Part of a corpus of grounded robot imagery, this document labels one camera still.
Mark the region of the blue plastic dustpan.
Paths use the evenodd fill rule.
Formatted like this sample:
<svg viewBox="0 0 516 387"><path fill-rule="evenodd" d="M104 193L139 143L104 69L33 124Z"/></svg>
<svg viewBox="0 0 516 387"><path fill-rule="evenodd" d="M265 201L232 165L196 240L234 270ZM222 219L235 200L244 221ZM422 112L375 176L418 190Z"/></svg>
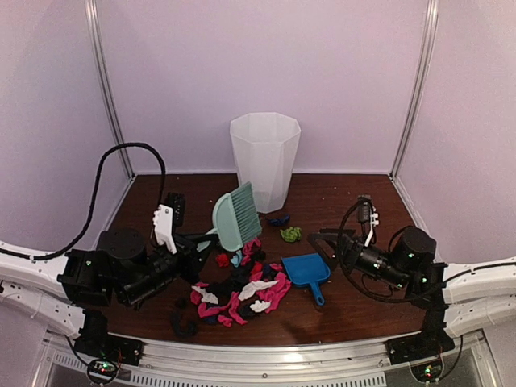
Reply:
<svg viewBox="0 0 516 387"><path fill-rule="evenodd" d="M319 254L282 258L281 263L294 286L310 288L315 303L318 306L325 305L320 285L330 278L331 270Z"/></svg>

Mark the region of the mint green hand brush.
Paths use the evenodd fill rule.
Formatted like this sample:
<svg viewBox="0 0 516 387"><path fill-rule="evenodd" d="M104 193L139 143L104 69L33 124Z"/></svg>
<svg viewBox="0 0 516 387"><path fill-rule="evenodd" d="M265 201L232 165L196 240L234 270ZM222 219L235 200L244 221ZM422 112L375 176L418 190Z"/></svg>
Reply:
<svg viewBox="0 0 516 387"><path fill-rule="evenodd" d="M237 252L261 234L250 182L224 194L215 203L212 223L213 228L205 236L217 235L222 248L229 252Z"/></svg>

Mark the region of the large pink paper scrap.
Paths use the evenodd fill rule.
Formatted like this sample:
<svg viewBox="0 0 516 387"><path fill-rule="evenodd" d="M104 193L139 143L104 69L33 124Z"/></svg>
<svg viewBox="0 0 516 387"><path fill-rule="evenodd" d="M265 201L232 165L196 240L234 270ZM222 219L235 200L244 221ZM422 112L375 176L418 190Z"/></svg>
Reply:
<svg viewBox="0 0 516 387"><path fill-rule="evenodd" d="M281 300L289 292L292 285L285 273L278 273L275 281L277 281L275 285L257 293L261 301L270 303L269 307L264 311L266 314L278 308Z"/></svg>

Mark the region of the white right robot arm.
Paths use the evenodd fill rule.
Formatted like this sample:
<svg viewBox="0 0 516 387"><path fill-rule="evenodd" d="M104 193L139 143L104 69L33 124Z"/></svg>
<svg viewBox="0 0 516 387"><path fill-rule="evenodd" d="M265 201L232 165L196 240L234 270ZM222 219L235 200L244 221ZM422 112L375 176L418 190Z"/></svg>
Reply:
<svg viewBox="0 0 516 387"><path fill-rule="evenodd" d="M413 341L421 356L440 347L444 335L454 339L515 319L513 257L477 264L437 262L435 240L413 226L397 231L387 250L349 230L322 229L308 241L364 296L425 310L422 332Z"/></svg>

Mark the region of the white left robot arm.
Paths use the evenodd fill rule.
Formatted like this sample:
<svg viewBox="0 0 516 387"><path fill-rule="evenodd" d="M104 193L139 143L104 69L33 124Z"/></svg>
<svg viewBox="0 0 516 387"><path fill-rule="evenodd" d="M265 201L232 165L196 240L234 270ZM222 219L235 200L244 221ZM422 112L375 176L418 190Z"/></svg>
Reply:
<svg viewBox="0 0 516 387"><path fill-rule="evenodd" d="M202 235L173 235L148 250L133 229L104 231L95 249L57 255L2 245L1 299L107 358L116 342L99 307L139 310L177 278L195 284L208 255Z"/></svg>

